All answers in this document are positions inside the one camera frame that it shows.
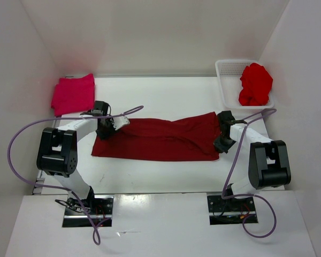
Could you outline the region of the dark red t shirt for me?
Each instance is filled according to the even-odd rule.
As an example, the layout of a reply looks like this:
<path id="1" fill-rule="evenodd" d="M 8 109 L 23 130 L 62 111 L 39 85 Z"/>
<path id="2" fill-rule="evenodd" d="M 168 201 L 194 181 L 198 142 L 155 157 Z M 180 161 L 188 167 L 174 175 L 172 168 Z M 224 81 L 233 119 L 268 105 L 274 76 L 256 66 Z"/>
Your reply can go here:
<path id="1" fill-rule="evenodd" d="M 94 157 L 146 161 L 215 161 L 213 143 L 220 135 L 215 112 L 175 121 L 133 118 L 107 139 L 96 138 Z"/>

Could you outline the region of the pink red t shirt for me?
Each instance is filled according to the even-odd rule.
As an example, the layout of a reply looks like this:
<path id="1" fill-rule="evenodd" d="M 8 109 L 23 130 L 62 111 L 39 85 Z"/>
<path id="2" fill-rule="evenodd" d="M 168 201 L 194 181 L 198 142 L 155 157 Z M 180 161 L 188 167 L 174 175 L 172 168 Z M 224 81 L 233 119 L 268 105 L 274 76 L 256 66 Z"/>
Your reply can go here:
<path id="1" fill-rule="evenodd" d="M 94 107 L 95 80 L 93 74 L 82 78 L 60 78 L 55 86 L 51 108 L 56 117 L 87 111 Z"/>

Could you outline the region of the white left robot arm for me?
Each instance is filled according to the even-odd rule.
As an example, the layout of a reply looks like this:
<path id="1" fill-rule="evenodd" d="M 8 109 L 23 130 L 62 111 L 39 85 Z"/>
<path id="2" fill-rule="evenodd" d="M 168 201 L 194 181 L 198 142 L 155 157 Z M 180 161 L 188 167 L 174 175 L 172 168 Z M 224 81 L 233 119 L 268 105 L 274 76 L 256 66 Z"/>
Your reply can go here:
<path id="1" fill-rule="evenodd" d="M 113 132 L 112 118 L 97 118 L 110 112 L 108 103 L 95 101 L 94 108 L 83 113 L 89 119 L 75 120 L 58 128 L 47 127 L 42 132 L 37 168 L 53 176 L 62 187 L 70 189 L 69 199 L 60 204 L 75 212 L 90 214 L 98 205 L 93 188 L 84 182 L 77 170 L 77 143 L 94 131 L 102 138 Z"/>

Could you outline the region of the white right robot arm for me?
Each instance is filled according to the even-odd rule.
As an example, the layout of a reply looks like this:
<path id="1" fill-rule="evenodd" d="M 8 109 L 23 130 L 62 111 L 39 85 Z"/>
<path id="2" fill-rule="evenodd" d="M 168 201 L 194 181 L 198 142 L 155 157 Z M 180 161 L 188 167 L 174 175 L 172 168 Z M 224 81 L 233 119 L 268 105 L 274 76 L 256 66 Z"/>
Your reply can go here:
<path id="1" fill-rule="evenodd" d="M 272 140 L 250 128 L 255 120 L 237 120 L 230 110 L 217 115 L 220 135 L 213 145 L 218 153 L 227 153 L 237 144 L 236 154 L 221 194 L 229 210 L 237 210 L 242 198 L 252 197 L 260 190 L 280 187 L 291 182 L 287 146 L 282 140 Z M 249 154 L 247 175 L 236 183 L 229 183 L 241 149 Z"/>

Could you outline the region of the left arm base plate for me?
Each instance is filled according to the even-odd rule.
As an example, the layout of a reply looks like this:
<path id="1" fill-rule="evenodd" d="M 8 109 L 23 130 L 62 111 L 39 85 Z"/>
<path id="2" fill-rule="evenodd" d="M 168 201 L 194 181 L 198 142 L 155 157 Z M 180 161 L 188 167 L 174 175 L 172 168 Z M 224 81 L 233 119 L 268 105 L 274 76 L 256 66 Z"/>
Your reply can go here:
<path id="1" fill-rule="evenodd" d="M 77 200 L 68 199 L 55 200 L 58 204 L 65 207 L 63 228 L 84 228 L 91 227 L 91 223 L 85 214 L 83 208 Z M 93 207 L 87 206 L 86 209 L 90 214 L 93 223 L 99 227 L 112 226 L 113 213 L 113 195 L 96 195 Z"/>

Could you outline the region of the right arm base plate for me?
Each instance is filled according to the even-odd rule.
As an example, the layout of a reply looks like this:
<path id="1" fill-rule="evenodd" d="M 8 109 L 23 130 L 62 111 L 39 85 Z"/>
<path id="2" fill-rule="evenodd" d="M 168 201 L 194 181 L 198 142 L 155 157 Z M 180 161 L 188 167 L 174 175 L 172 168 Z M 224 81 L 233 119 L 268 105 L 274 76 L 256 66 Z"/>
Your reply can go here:
<path id="1" fill-rule="evenodd" d="M 223 199 L 221 194 L 208 194 L 210 225 L 258 223 L 256 208 L 252 197 L 243 199 Z"/>

